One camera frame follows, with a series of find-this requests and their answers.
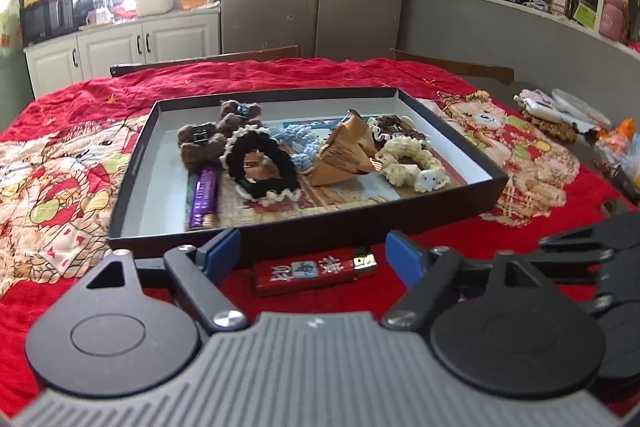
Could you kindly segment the red teddy bear blanket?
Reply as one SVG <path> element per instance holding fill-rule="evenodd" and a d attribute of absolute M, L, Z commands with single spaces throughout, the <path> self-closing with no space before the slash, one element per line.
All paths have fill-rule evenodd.
<path fill-rule="evenodd" d="M 431 100 L 510 179 L 486 215 L 418 235 L 488 259 L 591 225 L 616 188 L 484 88 L 418 62 L 290 58 L 196 63 L 74 84 L 29 104 L 1 135 L 1 408 L 38 395 L 24 342 L 32 323 L 98 262 L 120 182 L 152 106 L 168 98 L 266 90 L 397 87 Z"/>

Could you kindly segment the black shallow box tray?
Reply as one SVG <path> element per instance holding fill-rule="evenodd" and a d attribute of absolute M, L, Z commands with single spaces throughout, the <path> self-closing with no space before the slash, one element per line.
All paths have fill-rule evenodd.
<path fill-rule="evenodd" d="M 402 195 L 390 202 L 327 202 L 303 198 L 281 211 L 250 207 L 233 183 L 221 187 L 216 228 L 186 229 L 188 173 L 177 147 L 185 124 L 213 121 L 228 94 L 174 98 L 154 104 L 120 184 L 107 242 L 138 257 L 157 257 L 183 244 L 201 245 L 225 228 L 241 232 L 246 262 L 383 242 L 390 230 L 409 234 L 448 225 L 491 210 L 508 176 L 424 104 L 398 88 L 326 88 L 235 93 L 255 102 L 269 126 L 318 119 L 339 120 L 349 109 L 362 116 L 407 116 L 431 140 L 452 183 L 440 191 Z"/>

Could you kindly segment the cream crochet scrunchie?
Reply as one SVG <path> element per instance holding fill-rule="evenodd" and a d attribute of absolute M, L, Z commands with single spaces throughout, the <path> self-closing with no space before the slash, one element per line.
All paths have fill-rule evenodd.
<path fill-rule="evenodd" d="M 374 158 L 386 181 L 394 187 L 410 187 L 424 194 L 440 190 L 450 182 L 442 162 L 410 136 L 388 140 Z"/>

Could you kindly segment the woven brown coaster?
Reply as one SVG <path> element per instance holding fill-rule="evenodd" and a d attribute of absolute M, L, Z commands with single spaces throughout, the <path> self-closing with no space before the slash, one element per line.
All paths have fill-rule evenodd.
<path fill-rule="evenodd" d="M 531 113 L 528 113 L 526 109 L 521 111 L 523 118 L 540 130 L 543 134 L 547 135 L 553 140 L 563 143 L 573 144 L 577 140 L 576 129 L 564 121 L 552 122 L 538 118 Z"/>

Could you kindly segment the black crochet scrunchie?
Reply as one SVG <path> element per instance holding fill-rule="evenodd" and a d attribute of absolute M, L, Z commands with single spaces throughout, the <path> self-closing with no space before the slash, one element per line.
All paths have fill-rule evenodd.
<path fill-rule="evenodd" d="M 285 199 L 298 202 L 302 197 L 291 156 L 267 128 L 251 124 L 233 132 L 220 161 L 236 191 L 250 202 L 269 207 Z"/>

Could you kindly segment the brown paper pyramid packet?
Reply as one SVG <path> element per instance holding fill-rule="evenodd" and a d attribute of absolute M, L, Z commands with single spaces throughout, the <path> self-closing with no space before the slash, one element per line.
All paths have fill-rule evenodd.
<path fill-rule="evenodd" d="M 348 111 L 349 117 L 344 124 L 345 128 L 352 139 L 354 139 L 354 141 L 360 146 L 361 150 L 363 150 L 363 153 L 368 157 L 373 157 L 378 149 L 376 148 L 368 124 L 355 109 L 350 108 Z"/>

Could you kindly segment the brown fuzzy bow hair clip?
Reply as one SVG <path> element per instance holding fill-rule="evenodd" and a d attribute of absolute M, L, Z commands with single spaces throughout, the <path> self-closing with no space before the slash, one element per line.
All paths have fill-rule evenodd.
<path fill-rule="evenodd" d="M 177 133 L 178 149 L 182 165 L 189 172 L 200 172 L 204 167 L 221 166 L 227 137 L 218 131 L 213 122 L 181 127 Z"/>

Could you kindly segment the wooden chair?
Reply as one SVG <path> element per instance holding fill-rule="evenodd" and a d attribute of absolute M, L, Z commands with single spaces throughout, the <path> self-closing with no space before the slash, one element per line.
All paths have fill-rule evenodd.
<path fill-rule="evenodd" d="M 244 61 L 272 62 L 284 60 L 285 58 L 299 58 L 299 46 L 279 46 L 256 51 L 225 53 L 208 57 L 186 58 L 185 60 L 173 60 L 150 64 L 118 64 L 110 67 L 112 78 L 119 78 L 133 72 L 141 72 L 147 69 L 162 69 L 174 66 L 184 66 L 198 63 L 236 63 Z"/>
<path fill-rule="evenodd" d="M 409 61 L 439 67 L 452 75 L 488 78 L 506 86 L 514 83 L 515 79 L 514 69 L 510 67 L 446 60 L 446 58 L 423 56 L 394 48 L 390 49 L 390 58 L 396 62 Z"/>

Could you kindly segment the white kitchen cabinet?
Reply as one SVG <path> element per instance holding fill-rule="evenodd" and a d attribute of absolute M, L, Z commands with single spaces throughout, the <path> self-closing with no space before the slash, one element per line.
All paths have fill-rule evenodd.
<path fill-rule="evenodd" d="M 191 60 L 220 52 L 218 8 L 169 12 L 78 30 L 24 49 L 35 98 L 107 77 L 115 65 Z"/>

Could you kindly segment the purple snack bar wrapper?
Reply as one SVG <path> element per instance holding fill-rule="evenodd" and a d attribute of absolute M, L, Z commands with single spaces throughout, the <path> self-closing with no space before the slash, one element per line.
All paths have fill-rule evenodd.
<path fill-rule="evenodd" d="M 213 228 L 217 223 L 220 170 L 208 165 L 194 178 L 188 229 Z"/>

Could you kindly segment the black microwave oven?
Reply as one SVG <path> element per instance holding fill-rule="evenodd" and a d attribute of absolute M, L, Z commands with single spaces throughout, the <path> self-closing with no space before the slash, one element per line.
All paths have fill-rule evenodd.
<path fill-rule="evenodd" d="M 21 8 L 25 46 L 70 34 L 77 29 L 74 0 L 37 0 Z"/>

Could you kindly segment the white plate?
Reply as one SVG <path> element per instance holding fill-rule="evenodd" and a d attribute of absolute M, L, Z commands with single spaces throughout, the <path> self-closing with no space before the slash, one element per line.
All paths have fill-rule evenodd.
<path fill-rule="evenodd" d="M 565 92 L 561 89 L 553 89 L 551 91 L 553 101 L 556 106 L 559 107 L 564 113 L 570 114 L 573 117 L 589 121 L 591 124 L 595 124 L 601 129 L 610 129 L 612 122 L 599 112 L 597 109 L 591 107 L 581 98 Z"/>

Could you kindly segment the blue crochet scrunchie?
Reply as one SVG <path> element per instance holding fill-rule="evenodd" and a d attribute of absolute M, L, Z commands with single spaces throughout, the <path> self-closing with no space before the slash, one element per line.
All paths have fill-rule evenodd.
<path fill-rule="evenodd" d="M 274 132 L 271 138 L 290 152 L 297 173 L 314 170 L 323 141 L 308 124 L 291 124 Z"/>

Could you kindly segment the brown striped crochet scrunchie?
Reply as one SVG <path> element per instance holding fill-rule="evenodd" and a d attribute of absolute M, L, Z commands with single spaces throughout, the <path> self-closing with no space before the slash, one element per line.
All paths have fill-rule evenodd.
<path fill-rule="evenodd" d="M 395 138 L 416 139 L 423 148 L 431 145 L 428 136 L 414 127 L 414 122 L 406 116 L 381 115 L 371 117 L 367 121 L 374 142 L 384 145 Z"/>

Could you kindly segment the white plastic tub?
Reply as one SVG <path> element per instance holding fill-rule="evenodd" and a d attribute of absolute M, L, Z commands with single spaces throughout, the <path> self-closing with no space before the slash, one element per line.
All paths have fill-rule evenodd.
<path fill-rule="evenodd" d="M 175 0 L 136 0 L 137 17 L 163 15 L 174 7 Z"/>

